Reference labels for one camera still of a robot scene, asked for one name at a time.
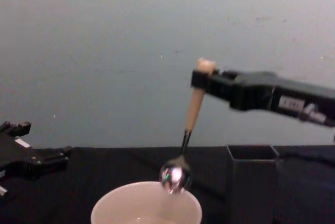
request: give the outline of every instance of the label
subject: label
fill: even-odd
[[[320,123],[324,123],[327,119],[327,117],[321,113],[315,113],[315,112],[311,112],[311,118],[313,120],[316,120],[317,122],[320,122]]]
[[[282,96],[279,100],[279,108],[292,110],[292,111],[302,111],[304,110],[305,101],[297,98]]]
[[[30,147],[30,145],[29,145],[28,143],[24,142],[24,141],[21,140],[21,139],[16,139],[15,142],[18,143],[18,144],[20,144],[21,146],[23,146],[23,147],[25,147],[25,148]]]

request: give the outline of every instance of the black table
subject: black table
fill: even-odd
[[[277,147],[277,150],[330,159],[335,153],[333,146]],[[39,150],[43,154],[54,151]],[[161,165],[177,153],[177,148],[74,148],[64,172],[45,175],[36,181],[22,178],[2,181],[10,196],[0,205],[0,223],[90,224],[91,211],[103,195],[128,183],[157,181]],[[187,161],[195,175],[191,192],[202,206],[203,223],[224,223],[226,149],[189,148]],[[274,222],[335,223],[335,171],[302,160],[286,160],[282,168]]]

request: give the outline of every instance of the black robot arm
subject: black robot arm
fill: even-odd
[[[0,180],[8,177],[38,178],[41,175],[63,170],[68,163],[71,147],[42,156],[20,137],[29,134],[31,123],[0,125]],[[0,198],[7,195],[0,186]]]
[[[272,72],[193,71],[191,86],[239,111],[264,110],[335,127],[335,89],[296,82]]]

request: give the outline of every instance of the spoon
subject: spoon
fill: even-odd
[[[215,70],[215,62],[203,58],[198,60],[197,71],[211,75]],[[188,108],[186,128],[183,137],[182,147],[177,158],[167,161],[160,170],[159,180],[163,188],[169,194],[178,194],[188,190],[192,183],[192,174],[190,166],[185,161],[184,155],[187,149],[189,139],[192,134],[196,119],[198,117],[205,91],[195,88],[192,93]]]

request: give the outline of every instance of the white cup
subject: white cup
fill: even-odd
[[[200,224],[202,209],[188,191],[170,195],[160,182],[119,187],[94,206],[92,224]]]

